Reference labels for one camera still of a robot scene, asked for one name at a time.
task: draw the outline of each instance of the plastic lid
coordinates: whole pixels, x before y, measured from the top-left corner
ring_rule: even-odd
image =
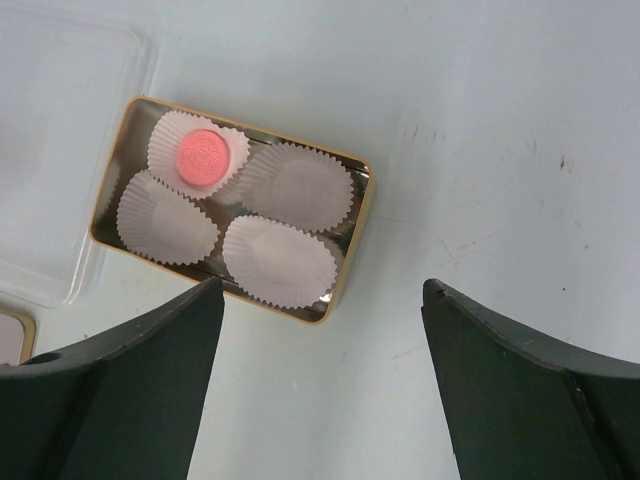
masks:
[[[0,61],[0,290],[55,307],[80,288],[93,203],[148,50],[127,29],[2,7]]]

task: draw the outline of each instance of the pink round tablet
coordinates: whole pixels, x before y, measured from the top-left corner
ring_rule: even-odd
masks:
[[[176,168],[185,182],[208,187],[229,169],[227,142],[210,130],[196,130],[184,137],[176,154]]]

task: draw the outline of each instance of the white table surface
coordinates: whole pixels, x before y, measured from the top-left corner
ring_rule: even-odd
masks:
[[[370,160],[345,296],[309,327],[228,298],[190,480],[458,478],[420,318],[440,278],[640,361],[640,4],[35,1],[146,31],[150,94]],[[36,353],[189,283],[108,253]]]

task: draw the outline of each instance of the scuff mark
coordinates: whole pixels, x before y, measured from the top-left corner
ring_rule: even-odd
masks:
[[[445,241],[442,239],[442,237],[440,235],[438,235],[438,233],[435,230],[427,227],[426,225],[423,225],[422,223],[412,222],[410,220],[400,220],[399,218],[369,217],[369,221],[371,221],[371,220],[386,220],[388,222],[406,223],[407,225],[415,225],[417,227],[420,227],[420,228],[426,230],[427,232],[429,232],[431,235],[433,235],[434,237],[436,237],[438,239],[440,244],[444,247],[444,249],[449,254],[449,257],[451,258],[451,261],[453,262],[453,266],[455,267],[456,270],[458,270],[458,262],[457,262],[456,258],[451,253],[451,250],[449,250],[449,247],[447,247],[447,244],[445,243]]]
[[[498,230],[496,232],[493,232],[491,235],[487,235],[486,237],[479,238],[479,239],[477,239],[477,240],[475,240],[475,241],[473,241],[471,243],[465,243],[464,245],[458,247],[456,250],[464,250],[465,248],[472,247],[474,245],[477,245],[480,242],[485,242],[485,241],[489,240],[490,238],[495,237],[498,233],[500,233],[500,230]]]
[[[426,345],[420,345],[419,347],[412,348],[411,350],[407,350],[404,353],[400,353],[398,355],[394,355],[393,356],[393,360],[398,360],[399,358],[406,357],[407,355],[411,355],[413,352],[417,352],[418,350],[422,350],[424,348],[427,348],[427,346]]]

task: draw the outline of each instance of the paper cupcake liner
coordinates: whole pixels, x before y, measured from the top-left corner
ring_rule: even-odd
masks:
[[[322,242],[322,244],[325,246],[327,250],[329,250],[329,253],[333,257],[333,261],[336,264],[336,278],[334,278],[331,286],[324,292],[326,295],[327,293],[331,292],[331,290],[333,290],[333,287],[336,286],[336,280],[338,279],[338,274],[340,273],[340,271],[342,270],[342,266],[344,265],[344,254],[342,253],[342,250],[340,249],[338,244],[333,240],[330,240],[325,237],[316,237],[316,238]]]
[[[242,172],[244,172],[244,169],[236,172],[235,175],[229,178],[220,190],[211,195],[211,199],[220,205],[227,206],[240,203],[242,200],[242,195],[240,195],[240,176]]]
[[[114,162],[109,166],[104,181],[102,182],[102,188],[100,189],[100,196],[96,204],[96,219],[100,220],[111,205],[111,201],[116,193],[118,187],[118,180],[120,180],[120,165]]]
[[[182,140],[196,130],[210,130],[220,135],[229,149],[229,169],[214,185],[196,187],[184,181],[176,167],[176,155]],[[211,120],[190,113],[165,113],[151,133],[147,161],[149,171],[169,187],[191,198],[211,196],[225,185],[249,158],[249,139],[235,128],[219,127]]]
[[[231,223],[222,255],[240,288],[275,307],[312,305],[337,275],[335,261],[320,240],[257,216]]]
[[[253,213],[320,232],[347,216],[353,181],[335,157],[283,143],[261,150],[246,165],[240,194]]]
[[[137,173],[122,194],[117,228],[128,250],[177,265],[209,255],[220,234],[202,211],[148,170]]]

